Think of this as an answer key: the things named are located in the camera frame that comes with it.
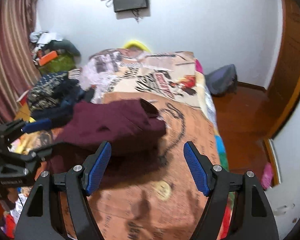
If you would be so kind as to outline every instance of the baseboard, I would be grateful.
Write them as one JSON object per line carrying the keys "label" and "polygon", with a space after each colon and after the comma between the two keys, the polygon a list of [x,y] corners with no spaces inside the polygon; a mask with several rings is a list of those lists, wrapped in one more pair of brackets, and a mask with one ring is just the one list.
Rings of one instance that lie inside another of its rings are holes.
{"label": "baseboard", "polygon": [[271,164],[271,168],[273,171],[273,183],[275,186],[275,185],[278,185],[281,183],[281,179],[280,179],[280,174],[279,174],[277,158],[275,156],[275,153],[274,153],[273,147],[272,147],[272,140],[271,139],[263,139],[263,144],[265,146],[268,160]]}
{"label": "baseboard", "polygon": [[267,91],[264,87],[260,87],[260,86],[245,83],[245,82],[238,82],[238,86],[239,87],[245,87],[245,88],[251,88],[251,89],[255,89],[255,90],[260,90],[264,93]]}

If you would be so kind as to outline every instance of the wooden door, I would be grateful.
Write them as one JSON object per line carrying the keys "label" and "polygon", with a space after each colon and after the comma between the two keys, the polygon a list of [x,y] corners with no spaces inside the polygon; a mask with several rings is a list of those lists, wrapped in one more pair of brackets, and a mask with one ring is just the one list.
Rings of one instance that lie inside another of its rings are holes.
{"label": "wooden door", "polygon": [[267,91],[269,111],[278,119],[267,138],[285,124],[300,98],[300,9],[294,0],[282,0],[283,33],[278,63]]}

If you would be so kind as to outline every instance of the pile of clothes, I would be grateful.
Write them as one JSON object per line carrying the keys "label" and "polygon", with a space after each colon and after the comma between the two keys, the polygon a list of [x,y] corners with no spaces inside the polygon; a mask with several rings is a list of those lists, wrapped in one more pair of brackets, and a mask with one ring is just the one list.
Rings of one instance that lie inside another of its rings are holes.
{"label": "pile of clothes", "polygon": [[77,79],[69,78],[67,71],[43,75],[28,92],[31,117],[35,120],[71,118],[74,104],[85,95],[78,83]]}
{"label": "pile of clothes", "polygon": [[41,74],[75,68],[74,57],[80,56],[80,52],[58,33],[33,32],[30,34],[30,41],[35,46],[32,59]]}

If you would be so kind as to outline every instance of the gray bag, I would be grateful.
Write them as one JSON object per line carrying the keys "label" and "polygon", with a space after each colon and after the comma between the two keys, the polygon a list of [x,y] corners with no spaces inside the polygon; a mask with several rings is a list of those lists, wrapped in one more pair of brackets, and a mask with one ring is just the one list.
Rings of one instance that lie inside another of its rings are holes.
{"label": "gray bag", "polygon": [[206,85],[214,96],[221,96],[226,92],[237,93],[238,76],[234,64],[223,66],[205,75]]}

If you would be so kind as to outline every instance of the white wall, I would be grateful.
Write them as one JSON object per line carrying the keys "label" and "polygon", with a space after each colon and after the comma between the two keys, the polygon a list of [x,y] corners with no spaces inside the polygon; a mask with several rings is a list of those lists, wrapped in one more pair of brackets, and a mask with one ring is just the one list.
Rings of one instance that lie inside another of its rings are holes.
{"label": "white wall", "polygon": [[138,24],[115,14],[106,0],[39,0],[43,30],[63,34],[82,53],[80,65],[100,50],[136,39],[152,52],[189,50],[206,73],[235,64],[239,80],[267,87],[281,42],[281,0],[150,0]]}
{"label": "white wall", "polygon": [[280,239],[300,218],[300,101],[283,129],[273,140],[282,183],[266,192]]}

